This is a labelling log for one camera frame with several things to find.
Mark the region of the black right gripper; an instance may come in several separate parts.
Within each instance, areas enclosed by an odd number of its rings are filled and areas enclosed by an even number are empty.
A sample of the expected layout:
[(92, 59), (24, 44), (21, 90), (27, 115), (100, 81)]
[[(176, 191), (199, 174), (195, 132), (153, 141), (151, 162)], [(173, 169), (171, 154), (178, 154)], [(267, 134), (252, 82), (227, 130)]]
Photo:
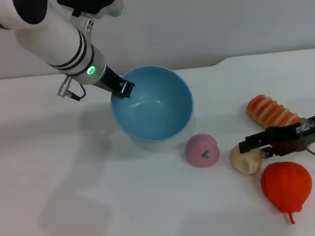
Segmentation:
[(261, 133), (247, 136), (238, 144), (241, 154), (261, 148), (262, 159), (306, 150), (315, 143), (315, 116), (302, 117), (299, 122), (285, 127), (270, 127)]

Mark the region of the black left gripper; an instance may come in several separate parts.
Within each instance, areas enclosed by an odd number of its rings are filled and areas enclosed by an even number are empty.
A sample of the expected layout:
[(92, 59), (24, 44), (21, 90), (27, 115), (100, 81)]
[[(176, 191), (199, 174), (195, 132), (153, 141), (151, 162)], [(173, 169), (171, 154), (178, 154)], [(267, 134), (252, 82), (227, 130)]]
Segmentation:
[(135, 84), (118, 76), (111, 68), (106, 66), (104, 74), (98, 81), (99, 86), (113, 94), (118, 94), (121, 98), (130, 98)]

